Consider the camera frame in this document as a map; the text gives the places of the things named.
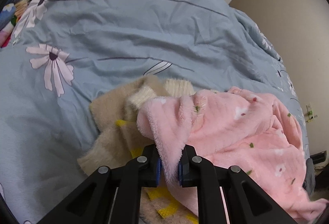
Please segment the pink fleece pajama garment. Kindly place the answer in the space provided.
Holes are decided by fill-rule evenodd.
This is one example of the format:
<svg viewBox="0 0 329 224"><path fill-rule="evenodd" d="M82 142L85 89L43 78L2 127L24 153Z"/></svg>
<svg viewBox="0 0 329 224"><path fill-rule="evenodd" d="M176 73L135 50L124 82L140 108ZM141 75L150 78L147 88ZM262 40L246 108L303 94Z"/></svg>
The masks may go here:
<svg viewBox="0 0 329 224"><path fill-rule="evenodd" d="M156 97L141 106L137 127L156 143L168 190L195 214L196 190L181 188L177 179L185 145L218 167L239 166L299 223L313 222L327 206L325 199L311 201L303 188L301 127L272 94L233 87Z"/></svg>

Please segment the beige yellow fuzzy sweater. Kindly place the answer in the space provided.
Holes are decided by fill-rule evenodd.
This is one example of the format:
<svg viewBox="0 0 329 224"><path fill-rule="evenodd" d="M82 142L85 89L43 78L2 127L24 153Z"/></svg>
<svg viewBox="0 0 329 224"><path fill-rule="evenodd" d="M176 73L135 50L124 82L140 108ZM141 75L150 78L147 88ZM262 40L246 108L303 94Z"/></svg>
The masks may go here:
<svg viewBox="0 0 329 224"><path fill-rule="evenodd" d="M181 97L195 91L190 82L160 80L143 76L94 99L90 112L100 135L86 155L78 159L81 169L91 175L97 168L117 168L140 156L153 141L137 130L137 114L144 102L156 97ZM143 188L140 216L145 223L197 223L198 218L173 198L164 182L157 188Z"/></svg>

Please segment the dark grey folded garment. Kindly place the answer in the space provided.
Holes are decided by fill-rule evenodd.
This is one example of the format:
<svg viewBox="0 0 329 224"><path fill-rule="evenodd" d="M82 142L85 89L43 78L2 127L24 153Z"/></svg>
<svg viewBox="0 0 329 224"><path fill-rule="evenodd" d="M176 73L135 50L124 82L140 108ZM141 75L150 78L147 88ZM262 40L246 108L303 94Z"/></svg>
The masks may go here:
<svg viewBox="0 0 329 224"><path fill-rule="evenodd" d="M316 185L316 180L315 180L315 169L314 169L313 160L311 158L308 158L306 160L306 176L302 187L311 197L314 193L315 185Z"/></svg>

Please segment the blue floral duvet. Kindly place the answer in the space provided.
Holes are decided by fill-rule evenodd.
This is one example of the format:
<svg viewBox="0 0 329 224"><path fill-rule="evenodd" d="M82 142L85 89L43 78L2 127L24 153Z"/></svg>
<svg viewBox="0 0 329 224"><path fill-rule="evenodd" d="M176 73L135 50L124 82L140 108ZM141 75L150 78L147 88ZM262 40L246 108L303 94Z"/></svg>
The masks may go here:
<svg viewBox="0 0 329 224"><path fill-rule="evenodd" d="M1 194L19 223L84 180L92 100L148 74L271 93L306 126L282 58L224 0L32 0L1 49Z"/></svg>

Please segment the blue patterned pillow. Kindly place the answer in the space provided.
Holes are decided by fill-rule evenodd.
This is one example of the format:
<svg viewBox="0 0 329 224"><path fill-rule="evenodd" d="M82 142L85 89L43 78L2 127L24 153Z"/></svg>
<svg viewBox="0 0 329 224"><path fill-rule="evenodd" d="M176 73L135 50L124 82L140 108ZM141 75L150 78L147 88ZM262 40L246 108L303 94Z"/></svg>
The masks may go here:
<svg viewBox="0 0 329 224"><path fill-rule="evenodd" d="M7 0L1 11L1 47L6 47L13 29L27 9L27 0Z"/></svg>

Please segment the wall socket with charger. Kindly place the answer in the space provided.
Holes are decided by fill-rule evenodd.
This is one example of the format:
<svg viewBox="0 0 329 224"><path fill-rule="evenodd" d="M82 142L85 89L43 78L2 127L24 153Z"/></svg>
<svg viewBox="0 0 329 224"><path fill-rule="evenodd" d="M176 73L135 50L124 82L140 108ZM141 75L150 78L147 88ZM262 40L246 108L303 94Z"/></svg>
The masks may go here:
<svg viewBox="0 0 329 224"><path fill-rule="evenodd" d="M317 114L314 112L312 105L309 103L306 105L305 121L309 123L317 118Z"/></svg>

